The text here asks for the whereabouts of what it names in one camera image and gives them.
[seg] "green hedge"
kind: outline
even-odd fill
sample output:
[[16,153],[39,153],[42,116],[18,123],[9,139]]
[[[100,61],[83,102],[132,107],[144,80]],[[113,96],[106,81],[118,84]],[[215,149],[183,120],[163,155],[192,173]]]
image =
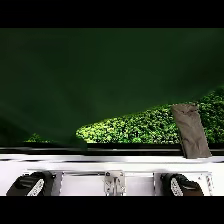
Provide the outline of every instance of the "green hedge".
[[[198,102],[202,124],[209,143],[224,143],[224,87]],[[88,143],[179,143],[170,105],[86,125],[76,136]],[[49,142],[34,134],[29,142]]]

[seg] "cloth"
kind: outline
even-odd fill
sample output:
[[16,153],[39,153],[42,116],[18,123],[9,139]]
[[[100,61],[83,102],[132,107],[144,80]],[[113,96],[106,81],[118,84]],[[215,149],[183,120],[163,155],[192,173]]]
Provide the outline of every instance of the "cloth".
[[223,29],[0,29],[0,49],[0,121],[63,144],[224,83]]
[[212,156],[201,124],[198,106],[177,104],[171,108],[180,131],[182,149],[186,158],[196,159]]

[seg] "silver latch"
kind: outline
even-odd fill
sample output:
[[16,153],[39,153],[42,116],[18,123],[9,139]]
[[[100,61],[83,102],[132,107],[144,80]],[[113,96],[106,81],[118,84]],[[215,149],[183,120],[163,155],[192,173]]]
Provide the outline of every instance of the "silver latch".
[[106,172],[104,189],[107,196],[124,196],[126,191],[124,172],[121,170]]

